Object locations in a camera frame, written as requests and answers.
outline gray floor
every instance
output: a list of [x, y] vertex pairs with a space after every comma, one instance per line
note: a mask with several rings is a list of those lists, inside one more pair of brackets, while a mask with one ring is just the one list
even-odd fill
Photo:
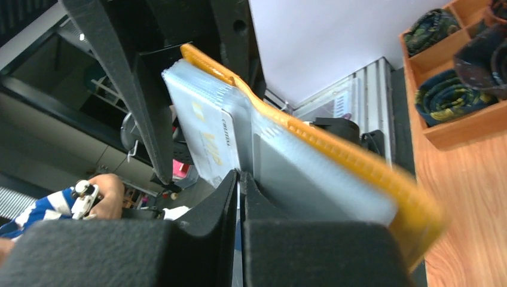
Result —
[[[395, 124], [394, 126], [396, 141], [395, 163], [415, 176], [416, 170], [414, 167], [412, 138], [410, 132], [410, 122], [408, 118], [407, 97], [405, 92], [405, 79], [403, 75], [403, 69], [393, 72], [391, 76], [393, 88], [393, 120]], [[179, 193], [179, 197], [176, 200], [159, 200], [157, 202], [157, 206], [159, 208], [174, 208], [182, 205], [193, 207], [200, 203], [208, 195], [210, 195], [213, 190], [214, 189], [208, 183], [202, 179], [199, 179], [195, 185]], [[417, 287], [427, 287], [426, 267], [424, 265], [424, 262], [422, 262], [416, 268], [412, 275]], [[234, 286], [240, 286], [239, 281], [235, 282]]]

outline person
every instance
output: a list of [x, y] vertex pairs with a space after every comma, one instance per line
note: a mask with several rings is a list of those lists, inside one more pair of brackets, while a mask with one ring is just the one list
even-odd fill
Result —
[[[114, 174], [97, 175], [89, 180], [99, 187], [101, 201], [91, 210], [97, 219], [120, 219], [125, 187]], [[75, 203], [73, 187], [50, 194], [25, 209], [18, 217], [0, 227], [0, 266], [26, 230], [37, 221], [71, 219]]]

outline striped shirt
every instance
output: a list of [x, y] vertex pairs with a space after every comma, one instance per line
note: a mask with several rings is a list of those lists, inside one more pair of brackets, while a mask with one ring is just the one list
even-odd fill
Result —
[[37, 221], [72, 218], [71, 209], [75, 203], [71, 196], [73, 190], [70, 187], [37, 200], [11, 222], [2, 225], [0, 237], [16, 241]]

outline wooden table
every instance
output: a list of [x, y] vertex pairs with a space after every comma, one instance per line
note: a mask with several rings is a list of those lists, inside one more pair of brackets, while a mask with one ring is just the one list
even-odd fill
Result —
[[405, 71], [417, 180], [451, 218], [426, 254], [428, 285], [507, 286], [507, 132], [437, 150], [422, 135], [406, 79]]

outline wooden organizer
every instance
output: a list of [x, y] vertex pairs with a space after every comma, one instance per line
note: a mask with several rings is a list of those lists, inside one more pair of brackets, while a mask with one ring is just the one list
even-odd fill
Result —
[[[461, 30], [413, 57], [408, 57], [407, 46], [403, 41], [403, 35], [407, 31], [399, 36], [404, 54], [405, 83], [407, 92], [410, 93], [409, 105], [415, 105], [416, 91], [421, 84], [454, 67], [454, 54], [477, 34], [478, 25], [489, 3], [490, 0], [455, 0], [446, 5], [444, 9], [454, 14]], [[500, 100], [488, 108], [433, 127], [428, 127], [421, 116], [419, 122], [423, 134], [432, 144], [438, 149], [449, 149], [506, 130], [507, 100]]]

